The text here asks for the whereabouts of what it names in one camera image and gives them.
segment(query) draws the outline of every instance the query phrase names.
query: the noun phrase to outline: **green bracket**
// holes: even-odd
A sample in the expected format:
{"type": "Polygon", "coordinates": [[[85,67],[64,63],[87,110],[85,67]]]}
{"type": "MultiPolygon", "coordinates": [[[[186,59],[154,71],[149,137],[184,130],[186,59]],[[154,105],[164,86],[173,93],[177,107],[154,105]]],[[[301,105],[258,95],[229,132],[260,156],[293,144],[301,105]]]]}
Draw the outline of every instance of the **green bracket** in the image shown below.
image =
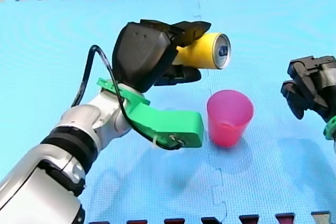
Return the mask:
{"type": "MultiPolygon", "coordinates": [[[[97,84],[115,94],[115,87],[109,80],[99,78],[97,84]]],[[[161,145],[173,147],[202,146],[204,125],[202,116],[194,111],[160,111],[150,107],[150,101],[141,95],[119,87],[121,96],[128,101],[125,111],[132,122],[146,135],[161,145]]]]}
{"type": "Polygon", "coordinates": [[[326,127],[324,128],[323,134],[325,139],[327,140],[334,140],[334,134],[336,131],[336,116],[329,120],[326,127]]]}

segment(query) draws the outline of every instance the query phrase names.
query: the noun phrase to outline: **blue foam mat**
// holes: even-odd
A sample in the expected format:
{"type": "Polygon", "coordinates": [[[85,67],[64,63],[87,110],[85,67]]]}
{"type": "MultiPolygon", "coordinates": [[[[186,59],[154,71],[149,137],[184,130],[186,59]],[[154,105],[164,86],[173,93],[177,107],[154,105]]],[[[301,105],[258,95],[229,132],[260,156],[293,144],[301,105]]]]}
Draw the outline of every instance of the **blue foam mat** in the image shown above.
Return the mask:
{"type": "MultiPolygon", "coordinates": [[[[112,141],[94,163],[80,196],[87,222],[163,223],[216,217],[241,223],[314,223],[312,211],[336,211],[336,160],[323,121],[298,121],[280,94],[288,63],[336,52],[336,0],[7,0],[0,4],[0,177],[48,134],[71,105],[92,44],[111,55],[120,29],[141,18],[174,23],[205,20],[232,43],[226,70],[202,71],[199,83],[154,87],[158,109],[202,114],[222,89],[246,94],[255,116],[240,144],[220,150],[205,139],[195,150],[154,149],[134,132],[112,141]]],[[[108,77],[97,58],[83,102],[108,77]]]]}

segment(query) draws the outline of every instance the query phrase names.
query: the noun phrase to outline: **black cable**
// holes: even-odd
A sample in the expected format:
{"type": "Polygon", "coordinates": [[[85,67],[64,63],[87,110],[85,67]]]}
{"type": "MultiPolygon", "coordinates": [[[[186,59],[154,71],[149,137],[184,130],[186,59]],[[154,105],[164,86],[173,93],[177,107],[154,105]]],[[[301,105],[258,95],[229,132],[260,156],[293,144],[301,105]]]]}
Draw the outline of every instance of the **black cable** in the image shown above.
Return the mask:
{"type": "MultiPolygon", "coordinates": [[[[112,71],[112,67],[110,65],[110,62],[109,60],[107,59],[105,53],[103,52],[103,50],[97,46],[97,45],[93,45],[90,47],[89,49],[89,53],[88,53],[88,58],[87,58],[87,62],[86,62],[86,65],[85,65],[85,70],[84,70],[84,74],[83,74],[83,79],[82,79],[82,82],[80,84],[80,88],[78,90],[78,93],[71,105],[71,107],[74,107],[74,106],[77,106],[79,105],[80,101],[82,100],[83,96],[84,96],[84,93],[85,93],[85,89],[86,89],[86,86],[88,84],[88,81],[89,81],[89,77],[90,77],[90,73],[91,73],[91,68],[92,68],[92,65],[93,65],[93,58],[95,56],[95,53],[98,53],[101,60],[103,61],[104,65],[106,66],[109,74],[110,74],[110,77],[112,79],[112,82],[113,82],[113,85],[115,87],[115,92],[116,92],[116,95],[117,95],[117,99],[118,99],[118,103],[119,103],[119,107],[120,107],[120,110],[121,110],[121,113],[122,115],[124,116],[124,118],[126,119],[126,121],[128,122],[128,124],[137,132],[139,133],[142,137],[144,137],[145,139],[149,140],[150,142],[153,142],[153,138],[148,136],[147,134],[145,134],[144,132],[142,132],[133,122],[132,120],[128,117],[126,111],[125,111],[125,108],[124,108],[124,105],[123,105],[123,101],[122,101],[122,96],[120,94],[120,90],[119,90],[119,87],[118,87],[118,83],[117,81],[115,80],[114,78],[114,74],[113,74],[113,71],[112,71]]],[[[156,145],[160,148],[163,148],[165,150],[169,150],[169,151],[172,151],[172,150],[178,150],[179,148],[181,148],[181,144],[176,144],[172,147],[166,147],[166,146],[163,146],[161,145],[160,143],[156,143],[156,145]]]]}

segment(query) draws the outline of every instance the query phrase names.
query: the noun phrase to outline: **pink cup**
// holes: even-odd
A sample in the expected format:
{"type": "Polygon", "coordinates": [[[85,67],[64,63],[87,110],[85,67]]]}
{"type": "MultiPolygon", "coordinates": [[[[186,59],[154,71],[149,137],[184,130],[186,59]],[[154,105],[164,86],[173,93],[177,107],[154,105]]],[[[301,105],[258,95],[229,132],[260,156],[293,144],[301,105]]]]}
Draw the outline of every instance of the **pink cup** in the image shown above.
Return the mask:
{"type": "Polygon", "coordinates": [[[242,93],[222,90],[207,103],[209,137],[218,146],[236,145],[254,113],[253,104],[242,93]]]}

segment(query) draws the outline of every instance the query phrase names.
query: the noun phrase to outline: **yellow can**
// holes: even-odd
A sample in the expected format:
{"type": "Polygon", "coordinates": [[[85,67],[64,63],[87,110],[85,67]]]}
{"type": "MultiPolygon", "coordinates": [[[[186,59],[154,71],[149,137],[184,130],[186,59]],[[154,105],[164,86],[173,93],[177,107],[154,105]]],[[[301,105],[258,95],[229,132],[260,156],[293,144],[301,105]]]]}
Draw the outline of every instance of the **yellow can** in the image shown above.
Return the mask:
{"type": "Polygon", "coordinates": [[[231,58],[228,37],[221,33],[207,33],[190,46],[178,47],[173,64],[199,69],[223,69],[231,58]]]}

